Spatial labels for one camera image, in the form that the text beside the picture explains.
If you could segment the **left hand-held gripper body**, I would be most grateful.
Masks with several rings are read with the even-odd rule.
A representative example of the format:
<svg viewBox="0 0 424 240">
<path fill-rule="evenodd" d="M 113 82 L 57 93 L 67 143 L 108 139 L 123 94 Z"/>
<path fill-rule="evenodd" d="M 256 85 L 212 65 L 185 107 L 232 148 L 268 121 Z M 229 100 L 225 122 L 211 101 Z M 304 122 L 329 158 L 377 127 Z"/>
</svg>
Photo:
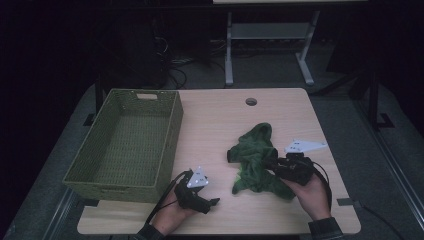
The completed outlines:
<svg viewBox="0 0 424 240">
<path fill-rule="evenodd" d="M 206 199 L 200 197 L 198 193 L 208 184 L 209 181 L 201 167 L 186 171 L 184 177 L 174 189 L 179 206 L 184 209 L 192 209 L 200 212 L 199 207 L 207 204 Z"/>
</svg>

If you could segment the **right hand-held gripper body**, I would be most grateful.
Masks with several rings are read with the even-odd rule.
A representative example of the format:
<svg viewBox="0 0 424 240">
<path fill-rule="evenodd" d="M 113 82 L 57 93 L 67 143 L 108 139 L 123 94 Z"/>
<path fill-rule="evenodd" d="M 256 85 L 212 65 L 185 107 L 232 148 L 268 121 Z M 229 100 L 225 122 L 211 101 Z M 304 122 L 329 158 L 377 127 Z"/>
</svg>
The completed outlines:
<svg viewBox="0 0 424 240">
<path fill-rule="evenodd" d="M 284 148 L 285 157 L 278 158 L 282 166 L 276 168 L 281 168 L 283 175 L 277 176 L 305 186 L 310 181 L 312 175 L 316 174 L 324 183 L 328 183 L 327 173 L 324 170 L 324 173 L 317 170 L 318 163 L 305 155 L 308 151 L 318 150 L 324 147 L 327 147 L 326 142 L 294 139 Z"/>
</svg>

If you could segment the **green cloth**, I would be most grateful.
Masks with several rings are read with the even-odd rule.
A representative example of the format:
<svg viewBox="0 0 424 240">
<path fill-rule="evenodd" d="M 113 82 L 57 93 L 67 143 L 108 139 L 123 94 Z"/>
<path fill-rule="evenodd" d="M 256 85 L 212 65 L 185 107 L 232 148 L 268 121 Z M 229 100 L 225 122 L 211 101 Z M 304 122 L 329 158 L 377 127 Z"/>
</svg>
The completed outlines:
<svg viewBox="0 0 424 240">
<path fill-rule="evenodd" d="M 271 192 L 284 200 L 295 197 L 293 191 L 263 165 L 265 159 L 278 157 L 278 150 L 273 146 L 271 136 L 271 125 L 259 123 L 227 151 L 227 161 L 240 164 L 232 187 L 233 194 L 251 190 L 255 193 Z"/>
</svg>

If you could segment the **green woven basket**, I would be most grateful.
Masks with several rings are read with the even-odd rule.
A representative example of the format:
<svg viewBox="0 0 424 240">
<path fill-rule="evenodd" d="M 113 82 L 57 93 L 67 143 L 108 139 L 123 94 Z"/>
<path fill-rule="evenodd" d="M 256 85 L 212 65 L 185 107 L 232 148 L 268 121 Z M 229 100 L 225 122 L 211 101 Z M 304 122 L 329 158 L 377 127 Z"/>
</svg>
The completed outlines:
<svg viewBox="0 0 424 240">
<path fill-rule="evenodd" d="M 157 202 L 171 181 L 183 114 L 177 91 L 111 90 L 63 183 L 86 199 Z"/>
</svg>

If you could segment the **person's left hand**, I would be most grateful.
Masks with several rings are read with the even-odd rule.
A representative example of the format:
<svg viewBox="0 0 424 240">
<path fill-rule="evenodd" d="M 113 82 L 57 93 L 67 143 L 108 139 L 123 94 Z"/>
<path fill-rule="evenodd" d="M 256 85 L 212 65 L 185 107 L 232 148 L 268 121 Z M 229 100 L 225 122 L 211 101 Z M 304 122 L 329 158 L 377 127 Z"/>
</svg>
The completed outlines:
<svg viewBox="0 0 424 240">
<path fill-rule="evenodd" d="M 185 220 L 195 215 L 192 209 L 181 208 L 174 191 L 171 191 L 157 212 L 151 225 L 162 235 L 167 236 L 174 232 Z"/>
</svg>

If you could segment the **person's right hand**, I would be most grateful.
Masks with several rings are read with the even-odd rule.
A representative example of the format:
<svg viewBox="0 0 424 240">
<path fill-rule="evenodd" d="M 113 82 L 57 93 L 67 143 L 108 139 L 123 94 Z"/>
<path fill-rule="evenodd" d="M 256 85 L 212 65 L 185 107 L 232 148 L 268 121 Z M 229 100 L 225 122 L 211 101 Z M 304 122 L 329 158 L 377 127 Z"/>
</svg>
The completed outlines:
<svg viewBox="0 0 424 240">
<path fill-rule="evenodd" d="M 313 221 L 331 217 L 325 187 L 318 176 L 313 174 L 305 186 L 289 180 L 283 182 L 295 193 L 300 205 Z"/>
</svg>

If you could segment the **grey tape strip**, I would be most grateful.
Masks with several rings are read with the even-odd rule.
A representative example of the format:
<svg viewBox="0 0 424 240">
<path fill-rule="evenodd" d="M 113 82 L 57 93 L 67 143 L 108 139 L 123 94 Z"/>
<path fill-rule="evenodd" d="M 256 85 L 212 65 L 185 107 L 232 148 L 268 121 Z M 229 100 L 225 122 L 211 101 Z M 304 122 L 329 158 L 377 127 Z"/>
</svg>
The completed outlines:
<svg viewBox="0 0 424 240">
<path fill-rule="evenodd" d="M 337 203 L 339 206 L 354 206 L 354 207 L 361 206 L 360 201 L 353 200 L 351 198 L 338 198 Z"/>
</svg>

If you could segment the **black metal stand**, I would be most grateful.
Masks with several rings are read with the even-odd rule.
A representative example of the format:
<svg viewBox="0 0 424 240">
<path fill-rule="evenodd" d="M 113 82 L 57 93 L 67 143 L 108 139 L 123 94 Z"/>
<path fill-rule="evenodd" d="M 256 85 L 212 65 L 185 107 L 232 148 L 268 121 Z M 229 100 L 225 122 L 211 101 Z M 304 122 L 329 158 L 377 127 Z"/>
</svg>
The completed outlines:
<svg viewBox="0 0 424 240">
<path fill-rule="evenodd" d="M 99 76 L 94 83 L 94 110 L 87 113 L 83 125 L 91 126 L 94 123 L 94 120 L 98 113 L 101 110 L 101 107 L 104 102 L 104 91 L 103 91 L 103 80 L 102 77 Z"/>
<path fill-rule="evenodd" d="M 386 113 L 378 111 L 379 79 L 374 70 L 360 68 L 351 74 L 354 80 L 349 90 L 349 97 L 353 100 L 361 100 L 367 97 L 366 118 L 375 131 L 381 128 L 394 128 L 395 125 Z"/>
</svg>

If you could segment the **white metal desk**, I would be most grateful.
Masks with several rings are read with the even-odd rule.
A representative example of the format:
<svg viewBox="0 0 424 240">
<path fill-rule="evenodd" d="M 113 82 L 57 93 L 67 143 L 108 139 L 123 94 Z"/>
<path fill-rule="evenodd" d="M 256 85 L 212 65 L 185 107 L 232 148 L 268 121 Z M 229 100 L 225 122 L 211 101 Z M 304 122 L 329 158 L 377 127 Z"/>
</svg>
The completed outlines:
<svg viewBox="0 0 424 240">
<path fill-rule="evenodd" d="M 265 9 L 277 10 L 283 7 L 312 7 L 311 17 L 308 22 L 272 22 L 272 23 L 240 23 L 235 22 L 231 9 L 227 13 L 226 25 L 226 52 L 225 52 L 225 85 L 234 84 L 233 61 L 232 61 L 232 43 L 234 40 L 302 40 L 303 48 L 295 53 L 298 67 L 302 73 L 303 79 L 308 86 L 315 84 L 307 65 L 306 58 L 313 40 L 319 17 L 323 6 L 335 6 L 336 4 L 363 3 L 367 0 L 212 0 L 214 6 L 226 6 L 231 8 L 247 7 L 258 10 L 260 7 Z"/>
</svg>

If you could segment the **metal floor rail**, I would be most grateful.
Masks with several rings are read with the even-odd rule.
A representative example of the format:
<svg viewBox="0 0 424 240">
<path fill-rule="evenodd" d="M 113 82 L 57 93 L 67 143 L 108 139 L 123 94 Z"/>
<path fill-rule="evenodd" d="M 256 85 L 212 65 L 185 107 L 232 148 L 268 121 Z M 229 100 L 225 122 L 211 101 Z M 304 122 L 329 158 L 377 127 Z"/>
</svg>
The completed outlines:
<svg viewBox="0 0 424 240">
<path fill-rule="evenodd" d="M 64 194 L 56 207 L 53 217 L 51 218 L 44 232 L 42 240 L 55 240 L 59 236 L 65 225 L 67 216 L 72 208 L 72 203 L 75 198 L 76 194 L 70 188 L 67 188 L 64 191 Z"/>
<path fill-rule="evenodd" d="M 412 212 L 417 223 L 424 231 L 424 202 L 418 196 L 417 192 L 411 185 L 409 179 L 405 175 L 403 169 L 398 163 L 398 158 L 389 148 L 387 141 L 383 138 L 379 128 L 375 127 L 368 118 L 365 107 L 362 103 L 355 101 L 354 106 L 357 109 L 362 121 L 367 126 L 368 131 L 376 142 L 378 149 L 384 156 L 388 170 L 398 185 L 405 201 L 407 202 L 410 211 Z"/>
</svg>

